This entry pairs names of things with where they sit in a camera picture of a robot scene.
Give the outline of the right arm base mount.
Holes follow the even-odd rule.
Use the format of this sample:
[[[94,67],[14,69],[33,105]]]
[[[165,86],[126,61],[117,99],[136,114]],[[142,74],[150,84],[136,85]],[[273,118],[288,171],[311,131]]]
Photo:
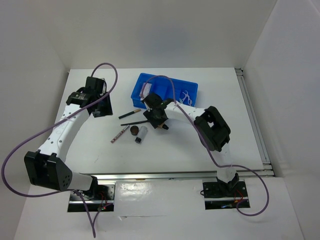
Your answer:
[[[226,210],[250,208],[247,186],[244,181],[239,181],[231,191],[222,191],[216,181],[203,182],[200,194],[204,198],[206,210]]]

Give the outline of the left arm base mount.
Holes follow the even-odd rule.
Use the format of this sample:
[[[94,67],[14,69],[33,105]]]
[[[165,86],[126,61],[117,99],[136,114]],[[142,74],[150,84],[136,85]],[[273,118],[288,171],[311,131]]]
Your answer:
[[[105,184],[99,184],[97,189],[93,194],[79,190],[82,198],[85,200],[88,211],[97,213],[98,211],[102,212],[113,212],[115,207],[115,191],[116,183],[107,182]],[[81,213],[85,212],[85,206],[80,196],[72,192],[69,195],[68,202],[68,213]]]

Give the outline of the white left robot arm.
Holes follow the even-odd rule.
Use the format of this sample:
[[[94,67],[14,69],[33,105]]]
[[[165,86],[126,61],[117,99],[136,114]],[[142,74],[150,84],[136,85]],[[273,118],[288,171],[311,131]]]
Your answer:
[[[106,81],[87,77],[85,86],[69,95],[60,119],[62,123],[53,128],[37,151],[28,151],[24,156],[30,183],[61,192],[78,190],[88,200],[97,197],[97,178],[73,172],[65,161],[73,140],[89,117],[100,118],[112,114]]]

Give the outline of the clear blush palette case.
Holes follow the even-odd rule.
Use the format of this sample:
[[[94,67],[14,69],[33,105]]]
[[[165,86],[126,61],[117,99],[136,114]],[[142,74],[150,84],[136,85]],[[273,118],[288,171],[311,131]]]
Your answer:
[[[145,98],[146,96],[148,96],[149,93],[150,93],[151,88],[152,88],[152,84],[145,82],[145,83],[142,85],[142,88],[141,88],[141,91],[140,91],[140,97],[141,97],[141,98]]]

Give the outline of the round brown cosmetic jar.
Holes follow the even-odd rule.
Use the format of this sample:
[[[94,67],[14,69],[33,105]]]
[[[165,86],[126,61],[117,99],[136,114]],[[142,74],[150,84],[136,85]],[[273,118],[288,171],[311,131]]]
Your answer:
[[[136,125],[132,125],[130,127],[130,133],[133,135],[133,136],[137,136],[138,133],[139,133],[139,127],[136,126]]]

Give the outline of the dark green gold mascara tube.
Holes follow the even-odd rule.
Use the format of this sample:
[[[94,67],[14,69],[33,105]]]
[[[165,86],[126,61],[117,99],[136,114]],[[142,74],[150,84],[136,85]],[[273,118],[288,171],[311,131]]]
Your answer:
[[[125,113],[125,114],[119,116],[118,118],[119,118],[119,119],[123,119],[123,118],[126,118],[126,117],[128,117],[128,116],[131,116],[131,115],[133,115],[133,114],[136,114],[136,113],[138,113],[138,112],[140,112],[140,111],[141,111],[141,109],[138,108],[138,109],[132,110],[132,111],[130,111],[130,112],[128,112],[128,113]]]

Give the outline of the black makeup brush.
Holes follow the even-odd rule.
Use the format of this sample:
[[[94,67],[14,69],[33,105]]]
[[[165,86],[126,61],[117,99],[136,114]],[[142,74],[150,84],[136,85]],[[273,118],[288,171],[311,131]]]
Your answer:
[[[148,120],[141,120],[141,121],[134,121],[134,122],[129,122],[129,123],[122,123],[120,126],[131,126],[131,125],[139,125],[139,124],[144,124],[148,123]]]

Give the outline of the clear bottle black cap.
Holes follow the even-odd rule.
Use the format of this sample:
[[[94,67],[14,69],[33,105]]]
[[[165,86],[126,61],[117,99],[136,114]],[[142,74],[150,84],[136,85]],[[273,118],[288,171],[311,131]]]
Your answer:
[[[140,144],[148,133],[148,128],[146,126],[142,126],[135,138],[135,142]]]

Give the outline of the aluminium front rail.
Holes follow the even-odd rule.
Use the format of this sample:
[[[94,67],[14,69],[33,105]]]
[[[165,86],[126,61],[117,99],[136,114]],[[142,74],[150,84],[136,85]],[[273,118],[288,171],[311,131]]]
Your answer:
[[[152,172],[152,173],[97,173],[90,174],[99,181],[160,181],[215,179],[217,171]]]

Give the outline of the beige foundation bottle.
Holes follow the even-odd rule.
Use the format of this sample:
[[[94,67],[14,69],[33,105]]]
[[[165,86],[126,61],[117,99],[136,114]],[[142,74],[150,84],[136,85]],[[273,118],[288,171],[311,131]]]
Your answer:
[[[161,123],[157,127],[160,128],[160,129],[164,129],[164,130],[168,130],[169,129],[169,127],[165,123]]]

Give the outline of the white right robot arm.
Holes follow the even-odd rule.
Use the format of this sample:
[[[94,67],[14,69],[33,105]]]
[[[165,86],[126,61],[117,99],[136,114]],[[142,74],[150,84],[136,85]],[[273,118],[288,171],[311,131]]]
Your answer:
[[[239,175],[232,165],[230,154],[231,129],[214,106],[197,108],[177,102],[172,98],[163,100],[150,93],[142,102],[146,107],[143,115],[153,128],[168,129],[167,120],[184,121],[194,128],[201,144],[207,150],[217,167],[218,190],[223,196],[230,196],[239,182]]]

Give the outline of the blue divided plastic bin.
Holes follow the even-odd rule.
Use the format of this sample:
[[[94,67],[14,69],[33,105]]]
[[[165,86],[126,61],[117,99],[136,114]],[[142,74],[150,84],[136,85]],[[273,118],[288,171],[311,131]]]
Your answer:
[[[146,83],[149,79],[154,77],[152,74],[141,73],[137,78],[136,84],[131,93],[131,99],[133,106],[140,109],[145,109],[145,105],[141,102],[140,92],[143,87],[143,84]],[[172,78],[171,79],[175,89],[175,99],[179,101],[180,98],[183,98],[183,92],[188,91],[188,94],[192,100],[192,107],[196,104],[197,93],[198,93],[198,84],[195,82],[179,80]],[[171,82],[165,77],[156,77],[150,80],[148,83],[152,84],[152,88],[149,93],[155,93],[159,95],[163,100],[168,98],[173,98],[173,88]]]

